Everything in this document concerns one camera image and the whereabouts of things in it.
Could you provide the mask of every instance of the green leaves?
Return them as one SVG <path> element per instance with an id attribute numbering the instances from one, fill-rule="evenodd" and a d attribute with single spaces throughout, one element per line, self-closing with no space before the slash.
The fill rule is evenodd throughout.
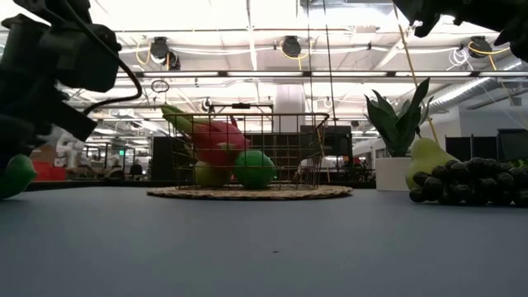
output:
<path id="1" fill-rule="evenodd" d="M 370 123 L 378 130 L 383 138 L 387 150 L 393 157 L 404 157 L 407 154 L 408 148 L 414 140 L 414 133 L 416 128 L 428 117 L 429 103 L 422 115 L 422 108 L 420 107 L 423 98 L 429 91 L 429 81 L 426 79 L 417 87 L 411 101 L 405 101 L 402 110 L 396 115 L 393 107 L 377 92 L 374 94 L 378 98 L 377 104 L 365 96 L 367 111 L 369 115 L 367 118 Z"/>

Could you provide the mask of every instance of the ceiling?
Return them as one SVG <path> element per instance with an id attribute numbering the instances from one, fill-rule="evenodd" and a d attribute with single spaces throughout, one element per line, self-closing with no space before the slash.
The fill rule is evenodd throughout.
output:
<path id="1" fill-rule="evenodd" d="M 0 19 L 26 13 L 12 1 L 5 2 Z M 409 62 L 398 24 L 409 32 L 406 40 L 416 70 L 456 71 L 466 70 L 469 65 L 474 69 L 490 65 L 488 59 L 468 58 L 463 65 L 454 66 L 450 56 L 452 60 L 455 49 L 461 44 L 467 45 L 471 36 L 484 35 L 491 43 L 497 38 L 496 32 L 469 23 L 455 26 L 452 17 L 443 16 L 428 37 L 419 39 L 413 36 L 412 28 L 408 27 L 401 12 L 400 19 L 396 19 L 391 2 L 346 2 L 347 5 L 338 5 L 339 1 L 332 1 L 326 17 L 322 7 L 315 2 L 309 10 L 309 18 L 306 7 L 300 6 L 298 0 L 91 0 L 90 12 L 94 22 L 109 26 L 116 32 L 118 41 L 123 45 L 120 57 L 133 71 L 164 71 L 151 59 L 145 63 L 149 43 L 155 36 L 168 38 L 169 45 L 181 60 L 182 71 L 321 71 L 329 70 L 330 65 L 333 71 L 408 71 Z M 280 45 L 286 35 L 298 36 L 303 51 L 309 51 L 311 55 L 306 55 L 299 62 L 287 59 L 280 46 L 274 49 L 274 45 Z M 0 45 L 5 44 L 6 38 L 7 32 L 0 31 Z M 510 54 L 507 51 L 496 55 L 495 59 L 501 60 Z M 198 81 L 194 78 L 170 78 L 167 79 L 171 85 L 168 92 L 156 97 L 150 88 L 152 81 L 147 78 L 142 80 L 148 98 L 143 96 L 137 101 L 127 102 L 121 109 L 100 110 L 92 113 L 92 117 L 116 119 L 126 115 L 127 118 L 133 116 L 137 119 L 161 118 L 159 109 L 145 105 L 165 101 L 178 105 L 184 111 L 202 112 L 201 104 L 207 97 L 214 104 L 240 101 L 270 103 L 275 100 L 276 86 L 282 83 L 302 84 L 306 97 L 313 99 L 313 103 L 310 100 L 306 103 L 310 109 L 313 104 L 317 112 L 332 111 L 331 106 L 325 105 L 326 98 L 332 95 L 329 82 L 310 83 L 306 79 L 287 78 L 199 78 Z M 445 85 L 445 81 L 433 79 L 430 90 L 433 92 Z M 414 88 L 411 78 L 386 82 L 368 78 L 353 82 L 339 80 L 333 84 L 336 116 L 363 117 L 364 94 L 373 95 L 371 89 L 379 91 L 397 105 L 408 99 Z M 68 92 L 76 94 L 70 104 L 82 108 L 107 98 L 132 95 L 135 90 L 130 80 L 120 78 L 116 87 L 105 94 L 77 90 Z M 148 123 L 149 128 L 155 130 L 151 125 L 160 127 L 155 134 L 168 129 L 163 121 Z M 258 120 L 253 123 L 253 129 L 262 126 Z M 100 128 L 118 130 L 127 135 L 148 134 L 141 129 L 131 130 L 130 123 L 124 121 L 120 125 L 102 122 Z M 365 123 L 359 129 L 366 128 Z"/>

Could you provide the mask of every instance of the green ball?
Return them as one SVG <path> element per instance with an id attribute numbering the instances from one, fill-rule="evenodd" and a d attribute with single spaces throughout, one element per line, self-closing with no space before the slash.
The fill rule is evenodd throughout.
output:
<path id="1" fill-rule="evenodd" d="M 257 150 L 239 153 L 233 172 L 247 189 L 266 188 L 276 175 L 275 164 Z"/>
<path id="2" fill-rule="evenodd" d="M 229 183 L 231 172 L 226 168 L 211 167 L 198 161 L 195 166 L 195 182 L 203 187 L 221 187 Z"/>

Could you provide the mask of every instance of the air duct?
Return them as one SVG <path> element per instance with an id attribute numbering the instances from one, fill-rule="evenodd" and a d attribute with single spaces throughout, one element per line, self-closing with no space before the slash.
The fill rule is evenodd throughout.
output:
<path id="1" fill-rule="evenodd" d="M 518 58 L 511 56 L 502 59 L 497 63 L 497 70 L 502 71 L 526 71 L 528 67 L 522 63 Z M 485 71 L 493 71 L 493 68 L 486 68 Z M 450 85 L 444 87 L 438 92 L 435 92 L 430 97 L 435 99 L 429 106 L 431 114 L 446 110 L 452 106 L 456 106 L 461 102 L 474 98 L 483 94 L 485 90 L 488 92 L 500 87 L 501 84 L 495 78 L 476 78 L 463 84 Z"/>

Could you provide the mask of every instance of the wire basket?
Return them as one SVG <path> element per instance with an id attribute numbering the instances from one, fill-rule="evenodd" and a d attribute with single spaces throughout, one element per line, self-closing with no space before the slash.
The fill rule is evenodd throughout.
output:
<path id="1" fill-rule="evenodd" d="M 253 188 L 255 182 L 267 190 L 318 188 L 326 113 L 164 116 L 170 127 L 177 188 L 229 191 Z M 178 127 L 178 116 L 191 128 L 181 123 Z M 260 126 L 259 132 L 252 132 L 251 126 Z M 269 180 L 269 186 L 262 186 Z"/>

